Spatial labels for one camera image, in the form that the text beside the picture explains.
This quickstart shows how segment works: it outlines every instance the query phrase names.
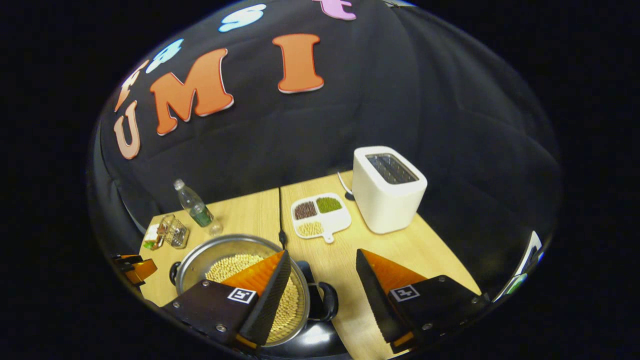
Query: black cloth backdrop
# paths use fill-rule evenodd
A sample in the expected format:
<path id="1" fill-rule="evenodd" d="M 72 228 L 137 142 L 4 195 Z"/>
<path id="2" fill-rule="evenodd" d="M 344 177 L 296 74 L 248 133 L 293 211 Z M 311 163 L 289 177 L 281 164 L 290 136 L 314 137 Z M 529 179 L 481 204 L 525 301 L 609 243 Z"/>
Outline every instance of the black cloth backdrop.
<path id="1" fill-rule="evenodd" d="M 218 31 L 222 18 L 259 3 L 267 8 L 257 22 Z M 419 8 L 351 3 L 354 21 L 326 16 L 313 1 L 243 1 L 159 44 L 131 71 L 184 39 L 171 60 L 140 72 L 116 113 L 115 89 L 99 118 L 110 181 L 146 226 L 180 209 L 176 178 L 214 202 L 349 169 L 357 147 L 387 145 L 425 174 L 419 213 L 493 295 L 531 230 L 544 241 L 554 228 L 561 170 L 549 121 L 517 72 L 464 32 Z M 322 89 L 278 91 L 282 53 L 271 41 L 291 33 L 320 38 Z M 192 113 L 159 136 L 151 84 L 168 72 L 184 81 L 199 56 L 220 48 L 228 49 L 222 76 L 234 105 Z M 113 126 L 134 100 L 141 149 L 127 160 Z"/>

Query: plastic water bottle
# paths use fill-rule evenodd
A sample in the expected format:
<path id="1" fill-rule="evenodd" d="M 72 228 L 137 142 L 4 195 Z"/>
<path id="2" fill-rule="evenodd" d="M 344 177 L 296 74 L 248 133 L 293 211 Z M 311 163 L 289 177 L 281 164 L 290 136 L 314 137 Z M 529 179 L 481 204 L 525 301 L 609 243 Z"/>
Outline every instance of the plastic water bottle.
<path id="1" fill-rule="evenodd" d="M 184 185 L 181 179 L 173 183 L 173 187 L 178 191 L 180 204 L 189 213 L 191 218 L 211 236 L 222 233 L 222 224 L 214 218 L 202 199 L 190 187 Z"/>

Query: wooden table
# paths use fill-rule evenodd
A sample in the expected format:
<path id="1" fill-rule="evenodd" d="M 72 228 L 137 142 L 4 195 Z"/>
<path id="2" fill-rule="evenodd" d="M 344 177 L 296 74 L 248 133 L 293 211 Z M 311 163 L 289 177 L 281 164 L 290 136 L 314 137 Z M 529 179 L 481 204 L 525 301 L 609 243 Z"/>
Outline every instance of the wooden table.
<path id="1" fill-rule="evenodd" d="M 341 175 L 345 184 L 351 187 L 353 173 L 345 172 Z M 335 241 L 332 244 L 325 243 L 322 237 L 308 240 L 299 238 L 292 226 L 291 204 L 304 197 L 327 192 L 342 197 L 351 213 L 351 225 L 334 234 Z M 481 294 L 467 269 L 420 215 L 416 215 L 406 229 L 383 235 L 372 233 L 365 225 L 356 203 L 344 199 L 344 189 L 337 175 L 283 186 L 282 203 L 283 227 L 289 239 L 287 250 L 293 260 L 305 260 L 309 263 L 316 281 L 328 282 L 336 289 L 339 310 L 333 319 L 333 325 L 355 360 L 382 360 L 399 355 L 391 352 L 391 347 L 385 343 L 376 325 L 356 272 L 357 249 L 384 256 L 427 278 L 447 275 L 477 295 Z M 215 202 L 207 207 L 223 224 L 223 234 L 251 234 L 280 245 L 277 188 Z M 191 249 L 209 239 L 186 211 L 176 211 L 173 214 L 191 229 L 187 247 L 177 250 L 165 244 L 157 250 L 144 247 L 140 249 L 142 258 L 153 259 L 158 268 L 145 279 L 146 284 L 140 290 L 146 299 L 158 306 L 164 306 L 177 296 L 168 277 L 171 265 L 182 261 Z M 150 225 L 160 223 L 162 217 L 163 215 L 154 217 Z"/>

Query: white toaster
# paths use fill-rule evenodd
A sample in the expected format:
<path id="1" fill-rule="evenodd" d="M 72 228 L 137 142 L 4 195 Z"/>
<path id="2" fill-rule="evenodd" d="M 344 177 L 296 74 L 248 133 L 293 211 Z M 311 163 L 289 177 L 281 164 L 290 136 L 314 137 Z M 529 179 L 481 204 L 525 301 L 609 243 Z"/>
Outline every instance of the white toaster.
<path id="1" fill-rule="evenodd" d="M 359 147 L 353 152 L 351 191 L 376 234 L 409 226 L 426 188 L 424 175 L 390 147 Z"/>

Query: bottle cap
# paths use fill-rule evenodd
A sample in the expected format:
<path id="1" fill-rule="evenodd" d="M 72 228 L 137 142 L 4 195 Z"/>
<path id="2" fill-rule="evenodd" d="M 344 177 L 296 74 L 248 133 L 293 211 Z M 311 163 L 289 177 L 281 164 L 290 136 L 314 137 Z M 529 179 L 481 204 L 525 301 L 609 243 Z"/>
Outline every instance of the bottle cap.
<path id="1" fill-rule="evenodd" d="M 176 190 L 180 190 L 181 188 L 183 188 L 183 187 L 184 187 L 184 181 L 182 181 L 182 179 L 178 179 L 178 180 L 174 181 L 174 182 L 173 182 L 173 187 L 174 187 Z"/>

